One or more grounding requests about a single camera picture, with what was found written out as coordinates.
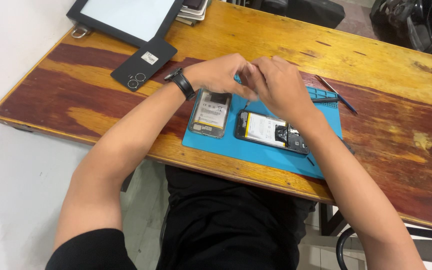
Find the black tablet frame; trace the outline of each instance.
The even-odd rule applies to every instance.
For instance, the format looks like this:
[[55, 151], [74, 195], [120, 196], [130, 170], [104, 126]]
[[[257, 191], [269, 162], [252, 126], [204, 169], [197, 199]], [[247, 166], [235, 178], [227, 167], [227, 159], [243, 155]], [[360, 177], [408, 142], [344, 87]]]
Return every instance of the black tablet frame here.
[[[146, 44], [146, 41], [134, 35], [123, 32], [122, 30], [119, 30], [106, 23], [103, 23], [87, 15], [82, 14], [81, 10], [84, 8], [87, 2], [88, 0], [76, 0], [76, 2], [73, 4], [71, 9], [69, 9], [66, 16], [68, 16], [68, 18], [71, 20], [81, 23], [87, 27], [101, 30], [106, 34], [112, 35], [120, 40], [126, 41], [129, 44], [132, 44], [138, 48]], [[173, 21], [176, 19], [176, 16], [180, 12], [182, 6], [183, 6], [183, 0], [174, 1], [167, 15], [165, 16], [163, 22], [159, 26], [159, 29], [156, 32], [155, 36], [158, 36], [162, 39], [164, 38], [168, 30], [170, 29], [171, 24], [173, 23]]]

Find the blue pen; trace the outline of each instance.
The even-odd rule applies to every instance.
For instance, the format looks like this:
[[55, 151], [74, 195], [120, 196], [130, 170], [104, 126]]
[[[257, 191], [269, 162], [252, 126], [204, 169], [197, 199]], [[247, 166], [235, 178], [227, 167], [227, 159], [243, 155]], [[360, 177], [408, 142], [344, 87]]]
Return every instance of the blue pen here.
[[344, 105], [346, 105], [346, 107], [348, 107], [348, 109], [350, 109], [353, 113], [358, 114], [358, 112], [356, 111], [355, 108], [353, 108], [353, 106], [351, 106], [351, 104], [346, 101], [344, 99], [343, 96], [339, 95], [338, 92], [336, 92], [336, 90], [334, 88], [331, 87], [331, 85], [329, 85], [329, 83], [327, 83], [323, 78], [321, 78], [320, 75], [315, 75], [315, 77], [322, 83], [324, 84], [325, 87], [327, 87], [329, 90], [333, 91], [334, 93], [336, 93], [337, 97], [341, 100], [341, 102], [344, 103]]

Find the smartphone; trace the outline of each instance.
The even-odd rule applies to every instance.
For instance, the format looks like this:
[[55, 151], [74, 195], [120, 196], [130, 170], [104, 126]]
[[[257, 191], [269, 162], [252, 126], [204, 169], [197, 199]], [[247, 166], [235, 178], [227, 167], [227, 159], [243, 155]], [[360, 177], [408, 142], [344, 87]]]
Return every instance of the smartphone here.
[[310, 150], [303, 137], [285, 120], [274, 116], [240, 110], [237, 114], [234, 136], [241, 140], [260, 143], [299, 154]]
[[201, 10], [202, 5], [205, 3], [205, 0], [184, 0], [183, 7], [192, 9], [192, 10]]
[[232, 94], [200, 89], [189, 120], [189, 130], [213, 138], [223, 138], [228, 121]]

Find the person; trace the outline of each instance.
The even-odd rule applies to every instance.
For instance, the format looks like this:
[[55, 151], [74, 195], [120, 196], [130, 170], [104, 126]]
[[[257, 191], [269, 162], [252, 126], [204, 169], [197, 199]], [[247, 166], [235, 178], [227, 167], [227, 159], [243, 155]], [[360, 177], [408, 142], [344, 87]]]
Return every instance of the person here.
[[[295, 65], [278, 56], [250, 63], [231, 54], [191, 65], [183, 75], [194, 89], [259, 97], [301, 133], [362, 242], [368, 269], [425, 269], [398, 213], [311, 102]], [[89, 151], [72, 175], [47, 270], [135, 269], [125, 249], [120, 187], [185, 99], [176, 83], [165, 84]], [[303, 221], [314, 202], [171, 166], [165, 172], [170, 197], [157, 269], [297, 268]]]

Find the white wall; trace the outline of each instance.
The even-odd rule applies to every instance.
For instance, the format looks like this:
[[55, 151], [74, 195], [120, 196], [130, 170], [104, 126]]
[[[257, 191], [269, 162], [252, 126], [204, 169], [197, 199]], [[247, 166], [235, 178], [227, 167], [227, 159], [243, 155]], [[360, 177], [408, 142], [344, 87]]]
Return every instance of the white wall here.
[[[0, 100], [72, 26], [74, 0], [0, 1]], [[0, 270], [43, 269], [89, 147], [0, 124]]]

